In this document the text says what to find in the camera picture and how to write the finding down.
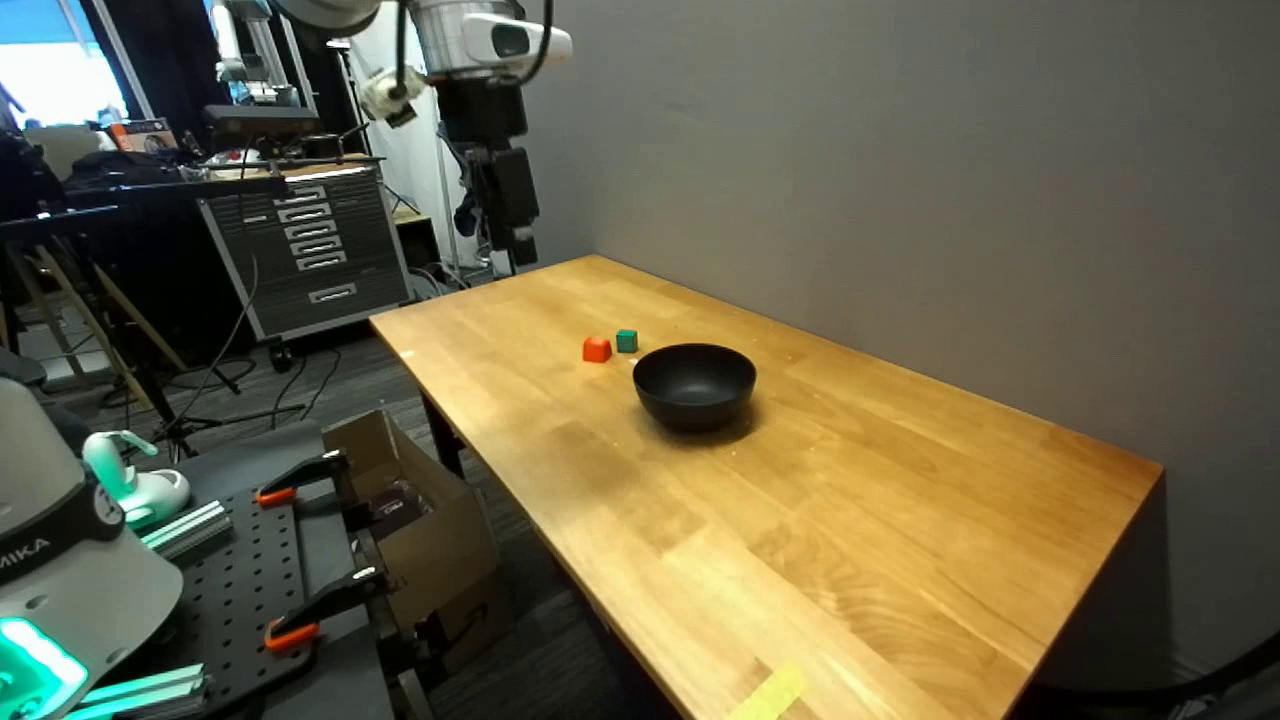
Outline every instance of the black bowl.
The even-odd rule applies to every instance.
[[[738,420],[752,399],[754,366],[720,344],[668,344],[634,373],[640,404],[670,433],[714,433]]]

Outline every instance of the green light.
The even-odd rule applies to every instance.
[[[86,667],[19,617],[0,617],[0,715],[53,715]]]

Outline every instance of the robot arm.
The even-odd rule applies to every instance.
[[[312,32],[349,36],[372,26],[378,0],[274,0],[274,7]],[[545,26],[529,26],[504,7],[508,5],[490,0],[401,0],[394,12],[412,12],[428,73],[409,73],[401,54],[394,73],[365,86],[361,103],[387,126],[409,126],[412,102],[432,86],[443,146],[466,186],[454,227],[465,238],[475,231],[482,254],[501,249],[510,266],[533,266],[529,224],[538,210],[529,152],[510,146],[529,132],[521,86],[529,86],[545,60],[572,56],[572,36],[553,30],[553,0],[545,5]]]

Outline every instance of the gray wall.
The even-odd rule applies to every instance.
[[[1280,624],[1275,0],[572,0],[561,26],[538,238],[1163,459],[1081,667],[1187,671]]]

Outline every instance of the small cube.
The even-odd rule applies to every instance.
[[[634,329],[620,329],[620,331],[613,338],[613,348],[617,348],[617,353],[640,353],[640,331],[634,331]]]
[[[582,361],[589,361],[589,366],[606,366],[606,357],[613,357],[606,338],[589,338],[589,342],[582,342]]]

